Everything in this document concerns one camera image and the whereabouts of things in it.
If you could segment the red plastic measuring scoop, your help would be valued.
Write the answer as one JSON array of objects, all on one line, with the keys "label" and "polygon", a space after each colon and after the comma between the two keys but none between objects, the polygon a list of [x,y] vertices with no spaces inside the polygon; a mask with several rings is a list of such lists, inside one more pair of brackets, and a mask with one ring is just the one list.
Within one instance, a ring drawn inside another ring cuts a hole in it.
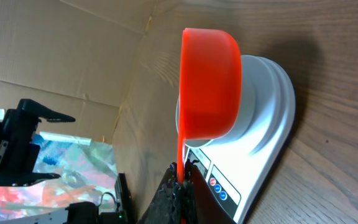
[{"label": "red plastic measuring scoop", "polygon": [[185,180],[185,141],[226,135],[236,122],[241,91],[241,53],[233,36],[217,29],[184,29],[178,96],[179,183]]}]

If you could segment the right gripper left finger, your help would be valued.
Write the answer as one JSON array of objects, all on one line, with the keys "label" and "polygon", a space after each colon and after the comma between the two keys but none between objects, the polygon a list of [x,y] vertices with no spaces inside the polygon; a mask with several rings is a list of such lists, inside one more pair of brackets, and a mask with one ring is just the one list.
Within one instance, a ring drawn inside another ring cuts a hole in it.
[{"label": "right gripper left finger", "polygon": [[181,223],[182,184],[177,180],[177,163],[165,171],[148,208],[137,221],[138,224]]}]

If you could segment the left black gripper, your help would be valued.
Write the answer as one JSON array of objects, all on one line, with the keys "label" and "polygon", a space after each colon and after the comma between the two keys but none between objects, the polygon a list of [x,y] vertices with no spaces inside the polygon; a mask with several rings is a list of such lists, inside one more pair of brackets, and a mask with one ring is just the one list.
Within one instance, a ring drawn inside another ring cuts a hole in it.
[{"label": "left black gripper", "polygon": [[0,187],[30,187],[59,179],[55,173],[34,172],[40,146],[33,138],[40,118],[49,123],[74,123],[72,116],[58,113],[31,99],[21,99],[0,121]]}]

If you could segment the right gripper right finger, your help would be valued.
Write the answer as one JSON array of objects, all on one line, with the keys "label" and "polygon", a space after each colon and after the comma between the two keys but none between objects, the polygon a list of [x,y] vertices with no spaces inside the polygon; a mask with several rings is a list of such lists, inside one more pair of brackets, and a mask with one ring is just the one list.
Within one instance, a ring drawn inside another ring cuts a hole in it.
[{"label": "right gripper right finger", "polygon": [[185,177],[194,185],[198,223],[236,224],[215,199],[195,161],[186,161]]}]

